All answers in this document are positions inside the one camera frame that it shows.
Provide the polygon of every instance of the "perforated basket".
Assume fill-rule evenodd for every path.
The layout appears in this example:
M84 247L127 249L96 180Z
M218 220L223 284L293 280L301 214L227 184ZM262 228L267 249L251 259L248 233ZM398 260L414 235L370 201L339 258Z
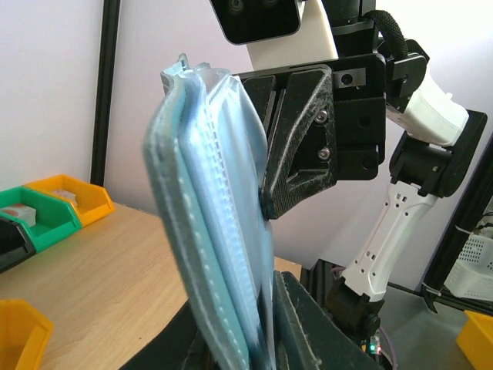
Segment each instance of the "perforated basket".
M445 286L455 297L493 301L493 240L471 235Z

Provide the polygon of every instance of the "wooden table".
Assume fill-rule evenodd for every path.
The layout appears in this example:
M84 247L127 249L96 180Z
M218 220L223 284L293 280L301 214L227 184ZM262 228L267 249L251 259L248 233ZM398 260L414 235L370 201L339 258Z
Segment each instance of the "wooden table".
M300 276L300 265L276 259ZM158 217L116 212L0 275L0 299L23 298L55 324L41 370L114 369L156 337L186 301Z

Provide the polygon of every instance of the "yellow bin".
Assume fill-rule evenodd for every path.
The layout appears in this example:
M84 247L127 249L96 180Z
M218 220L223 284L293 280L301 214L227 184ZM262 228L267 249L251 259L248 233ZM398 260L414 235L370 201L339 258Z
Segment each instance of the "yellow bin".
M20 299L0 301L0 368L36 370L53 323Z
M457 337L457 344L476 370L493 369L493 318L466 311L468 322Z
M74 208L82 227L92 224L115 210L115 206L104 187L98 187L67 175L58 175L27 183L25 187L69 202ZM54 194L53 191L55 190L66 190L75 194L75 202L69 198Z

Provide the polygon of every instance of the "white wall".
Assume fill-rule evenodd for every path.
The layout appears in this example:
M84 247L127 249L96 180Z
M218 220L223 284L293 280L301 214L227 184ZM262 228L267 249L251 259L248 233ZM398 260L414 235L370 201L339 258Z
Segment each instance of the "white wall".
M89 179L102 2L0 4L0 190Z
M488 90L493 30L487 22L477 22L480 7L488 3L470 0L467 9L464 2L445 0L383 3L405 34L416 38L431 55L431 71L438 83L454 93L460 104L493 116L493 92ZM208 0L122 3L106 187L116 201L152 212L156 208L140 147L163 97L159 73L181 52L188 54L192 64L210 62L233 72L251 70L246 49L224 40ZM389 158L401 130L390 123L387 133ZM347 264L371 232L388 181L385 163L374 181L339 183L295 207L273 223L276 255L307 267L319 257ZM421 223L397 263L394 282L417 287L460 193L441 201Z

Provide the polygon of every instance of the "gray floor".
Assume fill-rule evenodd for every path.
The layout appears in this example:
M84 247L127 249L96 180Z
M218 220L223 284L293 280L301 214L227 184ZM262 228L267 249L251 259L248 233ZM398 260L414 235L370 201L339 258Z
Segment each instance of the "gray floor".
M435 307L438 314L428 310L423 298L388 288L380 317L394 343L399 369L474 370L455 343L467 321L465 313L442 304Z

